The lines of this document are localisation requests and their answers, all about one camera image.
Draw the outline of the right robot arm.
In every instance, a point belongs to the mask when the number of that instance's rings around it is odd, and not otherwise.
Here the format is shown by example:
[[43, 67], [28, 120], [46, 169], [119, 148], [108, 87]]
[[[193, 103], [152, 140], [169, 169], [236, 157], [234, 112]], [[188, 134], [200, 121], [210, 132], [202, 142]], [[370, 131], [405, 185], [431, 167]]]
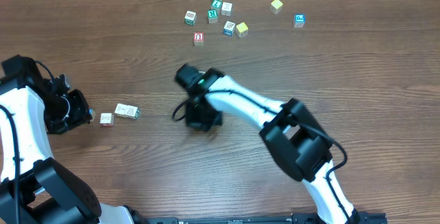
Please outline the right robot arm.
[[301, 101], [265, 98], [215, 68], [200, 71], [185, 64], [177, 70], [175, 81], [188, 94], [180, 104], [186, 126], [207, 132], [222, 125], [224, 113], [241, 118], [258, 131], [278, 167], [305, 185], [323, 223], [359, 222], [335, 175], [348, 157], [334, 164], [331, 147], [341, 145]]

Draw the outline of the blue number five block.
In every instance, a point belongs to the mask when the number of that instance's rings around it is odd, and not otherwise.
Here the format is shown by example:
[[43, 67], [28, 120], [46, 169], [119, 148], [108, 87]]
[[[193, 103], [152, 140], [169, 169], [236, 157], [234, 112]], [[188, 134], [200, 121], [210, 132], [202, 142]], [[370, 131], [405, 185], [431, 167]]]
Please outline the blue number five block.
[[90, 114], [90, 117], [91, 117], [90, 121], [93, 122], [94, 118], [96, 116], [94, 110], [93, 109], [89, 109], [89, 114]]

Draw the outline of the white zigzag picture block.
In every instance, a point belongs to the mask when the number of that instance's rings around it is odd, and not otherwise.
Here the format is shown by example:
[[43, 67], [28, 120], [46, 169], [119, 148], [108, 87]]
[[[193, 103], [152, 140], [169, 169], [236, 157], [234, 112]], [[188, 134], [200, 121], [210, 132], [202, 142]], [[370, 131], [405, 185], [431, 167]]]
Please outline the white zigzag picture block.
[[127, 105], [125, 112], [125, 117], [137, 120], [140, 116], [140, 110], [138, 107]]

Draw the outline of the red letter U block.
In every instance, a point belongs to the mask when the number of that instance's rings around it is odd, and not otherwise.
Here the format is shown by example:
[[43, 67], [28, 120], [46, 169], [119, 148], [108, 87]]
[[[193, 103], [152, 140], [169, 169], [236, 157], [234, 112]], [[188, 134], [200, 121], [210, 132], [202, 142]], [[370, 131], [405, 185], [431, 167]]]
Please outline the red letter U block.
[[193, 34], [193, 43], [194, 43], [194, 46], [202, 46], [204, 44], [204, 33], [203, 32], [195, 32]]

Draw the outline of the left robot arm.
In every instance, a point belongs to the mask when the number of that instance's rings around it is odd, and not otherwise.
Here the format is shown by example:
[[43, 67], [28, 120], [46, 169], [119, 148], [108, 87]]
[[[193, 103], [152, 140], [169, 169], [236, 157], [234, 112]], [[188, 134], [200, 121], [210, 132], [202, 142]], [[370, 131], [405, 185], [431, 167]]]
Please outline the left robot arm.
[[1, 64], [1, 219], [6, 223], [145, 223], [128, 206], [99, 202], [93, 190], [53, 156], [49, 135], [94, 116], [65, 77], [42, 77], [42, 63], [13, 56]]

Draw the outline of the white blue edged block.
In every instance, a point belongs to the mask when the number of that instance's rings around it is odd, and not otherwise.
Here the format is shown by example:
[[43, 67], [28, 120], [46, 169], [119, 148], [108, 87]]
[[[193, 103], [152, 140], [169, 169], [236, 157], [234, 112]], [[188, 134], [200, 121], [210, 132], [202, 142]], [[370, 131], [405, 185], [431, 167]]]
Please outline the white blue edged block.
[[116, 116], [126, 117], [126, 109], [127, 109], [127, 105], [117, 103], [114, 114]]

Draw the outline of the white red edged block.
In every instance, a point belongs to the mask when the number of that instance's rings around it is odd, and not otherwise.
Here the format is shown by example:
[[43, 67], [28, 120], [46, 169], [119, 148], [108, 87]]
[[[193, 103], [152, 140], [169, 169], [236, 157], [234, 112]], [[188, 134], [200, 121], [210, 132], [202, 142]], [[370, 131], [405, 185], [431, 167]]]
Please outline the white red edged block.
[[102, 113], [100, 115], [100, 125], [101, 126], [113, 126], [114, 120], [115, 120], [115, 118], [112, 113]]

